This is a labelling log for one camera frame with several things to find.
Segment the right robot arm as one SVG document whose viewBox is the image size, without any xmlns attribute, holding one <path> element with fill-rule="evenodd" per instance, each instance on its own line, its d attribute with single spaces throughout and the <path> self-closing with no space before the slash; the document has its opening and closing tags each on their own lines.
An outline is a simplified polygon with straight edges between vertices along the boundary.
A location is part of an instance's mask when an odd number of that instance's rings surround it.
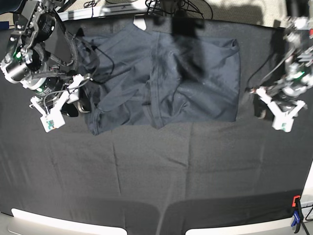
<svg viewBox="0 0 313 235">
<path fill-rule="evenodd" d="M 0 2 L 1 14 L 14 15 L 14 31 L 0 62 L 1 72 L 10 83 L 20 83 L 35 93 L 30 107 L 42 115 L 40 120 L 47 133 L 64 126 L 64 116 L 76 117 L 90 111 L 82 87 L 93 80 L 93 74 L 78 74 L 76 37 L 66 30 L 56 11 L 67 6 L 64 0 Z M 46 50 L 45 43 L 58 31 L 68 46 L 69 61 Z"/>
</svg>

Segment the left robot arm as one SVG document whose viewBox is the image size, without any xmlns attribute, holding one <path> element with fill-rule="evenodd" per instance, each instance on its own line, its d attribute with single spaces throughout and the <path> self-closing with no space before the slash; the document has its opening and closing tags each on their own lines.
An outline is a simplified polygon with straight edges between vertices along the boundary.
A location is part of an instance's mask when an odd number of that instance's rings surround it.
<svg viewBox="0 0 313 235">
<path fill-rule="evenodd" d="M 266 111 L 271 111 L 273 129 L 289 133 L 299 111 L 306 107 L 306 102 L 299 97 L 313 87 L 313 2 L 288 0 L 286 7 L 286 53 L 259 84 L 247 92 L 256 95 L 262 103 L 258 118 L 265 118 Z"/>
</svg>

